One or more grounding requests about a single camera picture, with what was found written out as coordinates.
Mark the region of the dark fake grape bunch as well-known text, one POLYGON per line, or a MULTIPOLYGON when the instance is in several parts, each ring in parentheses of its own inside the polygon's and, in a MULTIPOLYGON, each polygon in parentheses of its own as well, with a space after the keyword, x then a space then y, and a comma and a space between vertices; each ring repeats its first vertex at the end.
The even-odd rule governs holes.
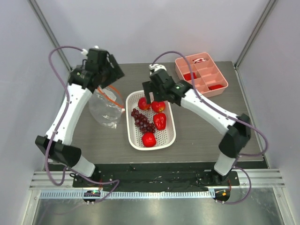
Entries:
POLYGON ((155 133, 156 127, 154 123, 151 123, 150 120, 144 114, 140 113, 136 108, 132 110, 131 116, 135 120, 135 125, 143 134, 155 133))

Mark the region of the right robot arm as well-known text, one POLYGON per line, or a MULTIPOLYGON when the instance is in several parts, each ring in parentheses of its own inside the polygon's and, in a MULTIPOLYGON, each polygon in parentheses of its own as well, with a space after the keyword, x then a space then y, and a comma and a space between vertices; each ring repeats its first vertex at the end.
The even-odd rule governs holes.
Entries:
POLYGON ((194 90, 192 84, 185 80, 175 82, 162 68, 150 70, 150 80, 143 82, 142 86, 148 102, 152 93, 156 101, 168 101, 194 112, 223 135, 218 146, 220 154, 210 173, 209 183, 223 185, 227 182, 238 154, 251 138, 248 127, 250 118, 246 114, 226 115, 223 108, 194 90))

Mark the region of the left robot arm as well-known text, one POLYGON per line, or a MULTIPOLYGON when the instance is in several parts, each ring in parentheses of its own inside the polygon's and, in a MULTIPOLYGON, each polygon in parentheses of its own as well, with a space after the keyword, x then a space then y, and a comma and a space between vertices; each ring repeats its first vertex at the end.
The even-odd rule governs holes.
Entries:
POLYGON ((46 169, 51 159, 83 175, 83 181, 89 187, 95 187, 100 176, 96 166, 82 155, 81 149, 71 145, 74 130, 93 93, 111 86, 124 73, 107 50, 94 46, 79 51, 85 59, 71 70, 68 81, 56 75, 66 95, 51 127, 44 136, 36 137, 35 144, 45 156, 46 169))

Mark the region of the red fake apple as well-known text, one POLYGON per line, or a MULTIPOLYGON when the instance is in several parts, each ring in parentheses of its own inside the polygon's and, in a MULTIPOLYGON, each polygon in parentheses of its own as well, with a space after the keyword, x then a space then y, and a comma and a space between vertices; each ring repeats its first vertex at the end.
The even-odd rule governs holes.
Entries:
POLYGON ((151 103, 151 108, 155 113, 162 113, 165 110, 165 103, 163 101, 153 101, 151 103))
POLYGON ((156 145, 157 141, 153 133, 148 132, 142 136, 142 143, 146 148, 150 148, 156 145))

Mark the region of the clear zip top bag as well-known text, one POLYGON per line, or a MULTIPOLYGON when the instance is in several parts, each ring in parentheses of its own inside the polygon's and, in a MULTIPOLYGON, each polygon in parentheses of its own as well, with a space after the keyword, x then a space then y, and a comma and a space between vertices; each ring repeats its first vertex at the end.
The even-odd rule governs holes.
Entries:
POLYGON ((116 129, 122 114, 125 112, 124 102, 120 92, 113 86, 100 86, 94 91, 88 101, 92 117, 104 127, 116 129))

